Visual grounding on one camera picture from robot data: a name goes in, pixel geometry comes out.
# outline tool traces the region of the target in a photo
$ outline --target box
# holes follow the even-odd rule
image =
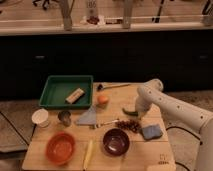
[[[66,98],[77,88],[85,93],[75,103],[69,104]],[[44,86],[39,106],[46,109],[86,109],[92,104],[93,76],[91,75],[52,75]]]

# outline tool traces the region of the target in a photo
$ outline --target wooden tabletop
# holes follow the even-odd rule
[[[97,84],[94,84],[93,104],[96,105],[96,97],[106,94],[110,101],[105,109],[97,108],[97,122],[102,123],[116,118],[128,120],[122,108],[134,110],[137,98],[138,84],[125,87],[106,89],[96,92]],[[102,147],[102,139],[105,132],[114,128],[114,125],[106,125],[98,129],[90,129],[89,126],[77,126],[74,121],[85,110],[71,110],[72,124],[63,126],[57,118],[59,111],[49,111],[50,125],[47,128],[37,127],[28,148],[22,168],[24,170],[75,170],[83,169],[83,159],[86,147],[90,139],[95,140],[94,151],[88,170],[91,171],[175,171],[175,162],[167,132],[157,106],[152,105],[147,115],[141,119],[142,127],[159,124],[163,136],[159,139],[145,141],[140,134],[125,131],[130,138],[130,147],[127,153],[119,157],[106,155]],[[45,148],[48,140],[57,132],[65,131],[73,135],[76,141],[75,151],[70,161],[63,166],[55,166],[45,157]]]

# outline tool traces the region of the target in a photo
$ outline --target white cup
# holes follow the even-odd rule
[[[32,115],[32,122],[40,127],[47,127],[50,123],[49,113],[45,109],[39,109]]]

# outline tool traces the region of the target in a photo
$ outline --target banana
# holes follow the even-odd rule
[[[86,171],[86,169],[88,167],[88,164],[89,164],[91,156],[92,156],[93,147],[94,147],[94,140],[90,140],[88,142],[87,151],[86,151],[85,158],[84,158],[83,171]]]

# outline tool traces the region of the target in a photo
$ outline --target dark purple bowl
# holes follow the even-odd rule
[[[129,137],[121,129],[107,131],[103,138],[104,149],[113,156],[120,156],[129,149]]]

